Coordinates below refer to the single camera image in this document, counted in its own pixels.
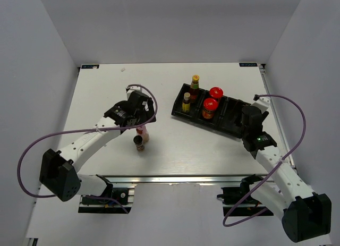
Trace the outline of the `yellow-label small bottle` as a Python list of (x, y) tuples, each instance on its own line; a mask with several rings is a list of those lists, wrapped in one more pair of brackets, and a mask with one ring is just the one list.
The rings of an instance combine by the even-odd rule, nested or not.
[(190, 111), (190, 99), (191, 95), (189, 92), (186, 92), (183, 96), (183, 101), (182, 101), (182, 112), (188, 113)]

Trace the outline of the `left blue corner sticker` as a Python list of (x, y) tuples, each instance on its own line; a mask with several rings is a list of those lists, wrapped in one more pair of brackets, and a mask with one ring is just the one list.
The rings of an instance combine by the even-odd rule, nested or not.
[(98, 69), (99, 68), (99, 64), (85, 64), (85, 65), (81, 65), (81, 69), (85, 70), (85, 69)]

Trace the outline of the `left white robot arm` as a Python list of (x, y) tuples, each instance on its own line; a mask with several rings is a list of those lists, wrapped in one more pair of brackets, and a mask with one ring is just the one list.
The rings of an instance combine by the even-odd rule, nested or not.
[(135, 86), (126, 90), (127, 99), (119, 101), (80, 138), (57, 151), (43, 155), (40, 182), (65, 202), (76, 195), (92, 196), (106, 203), (112, 198), (112, 184), (100, 175), (82, 175), (81, 167), (96, 152), (126, 130), (153, 123), (157, 102), (152, 94), (144, 94)]

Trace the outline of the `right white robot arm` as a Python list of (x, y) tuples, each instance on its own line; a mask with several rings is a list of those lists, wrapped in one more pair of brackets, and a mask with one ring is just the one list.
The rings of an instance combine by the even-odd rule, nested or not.
[(263, 131), (267, 111), (255, 106), (242, 108), (242, 141), (245, 149), (261, 164), (278, 186), (274, 190), (262, 179), (241, 187), (240, 197), (247, 203), (255, 199), (264, 204), (282, 223), (293, 242), (301, 242), (330, 233), (332, 202), (326, 194), (317, 194), (283, 161), (277, 143)]

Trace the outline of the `red-label sauce bottle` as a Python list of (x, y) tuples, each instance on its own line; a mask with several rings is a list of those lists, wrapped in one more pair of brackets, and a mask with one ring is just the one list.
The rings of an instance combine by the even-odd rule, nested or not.
[(192, 81), (189, 89), (190, 102), (195, 103), (199, 94), (199, 79), (198, 75), (192, 76)]

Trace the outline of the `pink-lid spice bottle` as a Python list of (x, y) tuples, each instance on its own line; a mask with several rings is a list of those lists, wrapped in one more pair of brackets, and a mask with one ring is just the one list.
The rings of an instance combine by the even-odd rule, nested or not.
[(137, 135), (143, 138), (144, 143), (147, 143), (150, 139), (149, 132), (145, 125), (136, 128)]

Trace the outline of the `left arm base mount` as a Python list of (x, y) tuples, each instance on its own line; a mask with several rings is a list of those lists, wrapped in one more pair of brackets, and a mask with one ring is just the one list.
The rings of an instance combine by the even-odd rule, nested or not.
[(134, 202), (135, 185), (114, 183), (102, 196), (82, 196), (78, 207), (81, 214), (129, 214)]

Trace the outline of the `black three-compartment tray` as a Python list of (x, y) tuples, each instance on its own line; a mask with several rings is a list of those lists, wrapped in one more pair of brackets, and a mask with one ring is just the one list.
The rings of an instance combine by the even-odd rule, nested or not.
[(227, 96), (221, 96), (219, 101), (213, 100), (208, 90), (199, 88), (195, 103), (185, 104), (184, 94), (189, 90), (190, 85), (182, 85), (172, 108), (173, 116), (241, 138), (242, 108), (249, 103)]

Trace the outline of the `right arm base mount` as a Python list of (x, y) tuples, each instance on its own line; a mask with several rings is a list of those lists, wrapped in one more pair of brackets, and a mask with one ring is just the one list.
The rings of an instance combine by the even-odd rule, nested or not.
[[(226, 213), (231, 209), (233, 205), (235, 205), (246, 193), (250, 191), (250, 185), (253, 185), (255, 182), (259, 182), (263, 179), (263, 177), (259, 175), (251, 175), (245, 177), (241, 180), (239, 186), (227, 186), (222, 188), (222, 194), (217, 195), (217, 199), (221, 200), (225, 205), (223, 207), (223, 213)], [(274, 214), (261, 206), (261, 203), (251, 196), (247, 197), (242, 205), (239, 205), (232, 213), (231, 216), (240, 216), (240, 217), (250, 217), (258, 212), (261, 212), (260, 216), (273, 216)]]

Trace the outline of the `black-lid spice bottle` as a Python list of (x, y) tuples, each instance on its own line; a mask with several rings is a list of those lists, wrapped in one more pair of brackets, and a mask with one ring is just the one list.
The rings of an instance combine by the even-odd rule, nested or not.
[(145, 146), (144, 146), (144, 140), (143, 140), (143, 137), (140, 136), (140, 135), (136, 135), (134, 138), (133, 138), (133, 142), (136, 146), (136, 149), (138, 152), (141, 152), (141, 151), (144, 151), (145, 149)]

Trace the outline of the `red-lid sauce jar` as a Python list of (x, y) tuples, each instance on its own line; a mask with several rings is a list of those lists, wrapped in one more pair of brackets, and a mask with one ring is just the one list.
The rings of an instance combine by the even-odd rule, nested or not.
[(203, 101), (202, 117), (206, 120), (210, 120), (214, 117), (215, 111), (218, 108), (218, 102), (213, 98), (206, 98)]
[(221, 98), (223, 97), (223, 90), (219, 87), (212, 87), (209, 90), (209, 95), (211, 98), (216, 100), (216, 102), (220, 102)]

